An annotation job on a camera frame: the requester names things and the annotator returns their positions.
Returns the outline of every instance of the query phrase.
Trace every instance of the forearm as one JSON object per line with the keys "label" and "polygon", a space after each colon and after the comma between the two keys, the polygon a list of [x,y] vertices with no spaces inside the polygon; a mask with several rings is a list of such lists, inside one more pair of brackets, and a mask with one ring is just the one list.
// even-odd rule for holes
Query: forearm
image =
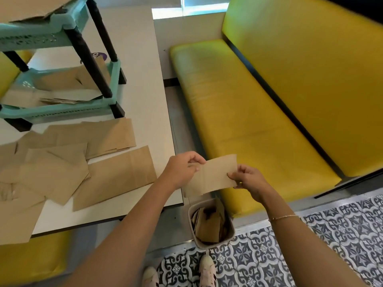
{"label": "forearm", "polygon": [[[262,204],[269,218],[294,214],[273,189],[267,191]],[[366,286],[299,217],[271,221],[271,226],[297,287]]]}
{"label": "forearm", "polygon": [[162,208],[171,192],[155,182],[64,286],[130,286],[136,279]]}

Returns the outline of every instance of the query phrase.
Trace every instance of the purple sticker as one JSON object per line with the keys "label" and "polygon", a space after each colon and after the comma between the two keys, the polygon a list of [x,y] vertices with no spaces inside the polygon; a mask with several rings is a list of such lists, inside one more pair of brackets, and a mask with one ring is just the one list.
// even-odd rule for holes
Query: purple sticker
{"label": "purple sticker", "polygon": [[103,52],[94,52],[94,53],[92,53],[93,58],[99,57],[100,55],[102,55],[102,58],[103,58],[104,61],[107,60],[108,56],[105,53],[103,53]]}

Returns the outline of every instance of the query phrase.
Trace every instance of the teal tray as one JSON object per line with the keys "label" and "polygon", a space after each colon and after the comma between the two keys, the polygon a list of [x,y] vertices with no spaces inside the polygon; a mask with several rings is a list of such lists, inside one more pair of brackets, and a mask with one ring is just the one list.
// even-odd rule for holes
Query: teal tray
{"label": "teal tray", "polygon": [[[79,112],[90,112],[101,109],[109,109],[109,105],[115,104],[117,100],[117,88],[118,88],[118,79],[119,72],[121,68],[121,61],[117,62],[109,62],[107,63],[107,67],[110,73],[111,81],[110,81],[110,89],[112,91],[112,97],[101,99],[95,99],[89,102],[79,102],[74,105],[69,104],[56,104],[56,105],[48,105],[34,108],[18,108],[7,105],[2,105],[2,109],[0,110],[0,118],[2,119],[16,119],[23,118],[27,121],[31,121],[33,118],[38,117],[46,117],[46,116],[60,116],[60,115],[68,115]],[[34,68],[30,68],[27,72],[22,72],[19,74],[17,79],[15,80],[15,84],[34,87],[33,79],[36,77],[41,77],[43,75],[57,72],[61,70],[65,70],[68,68],[60,68],[55,70],[36,70]]]}
{"label": "teal tray", "polygon": [[73,0],[64,6],[66,13],[47,20],[0,23],[0,51],[72,46],[64,29],[83,31],[89,18],[86,1]]}

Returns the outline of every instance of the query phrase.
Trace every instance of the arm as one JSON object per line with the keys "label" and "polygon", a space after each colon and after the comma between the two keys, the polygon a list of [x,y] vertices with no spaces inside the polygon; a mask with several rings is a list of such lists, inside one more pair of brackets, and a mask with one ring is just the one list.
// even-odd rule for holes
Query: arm
{"label": "arm", "polygon": [[100,246],[80,265],[62,287],[131,286],[145,257],[161,210],[170,195],[192,179],[206,163],[191,151],[172,156],[155,183]]}
{"label": "arm", "polygon": [[285,217],[294,212],[268,184],[259,170],[238,165],[238,172],[228,173],[236,188],[247,189],[262,203],[271,221],[276,239],[297,287],[366,287],[356,273],[316,236],[299,217]]}

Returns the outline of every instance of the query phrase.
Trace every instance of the patterned tile floor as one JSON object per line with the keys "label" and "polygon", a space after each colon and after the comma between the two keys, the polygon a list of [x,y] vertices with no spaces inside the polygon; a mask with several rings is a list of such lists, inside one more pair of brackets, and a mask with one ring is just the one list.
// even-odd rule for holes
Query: patterned tile floor
{"label": "patterned tile floor", "polygon": [[[383,287],[383,196],[301,217],[370,286]],[[198,287],[203,250],[165,257],[160,286]],[[271,227],[210,250],[220,287],[295,286]]]}

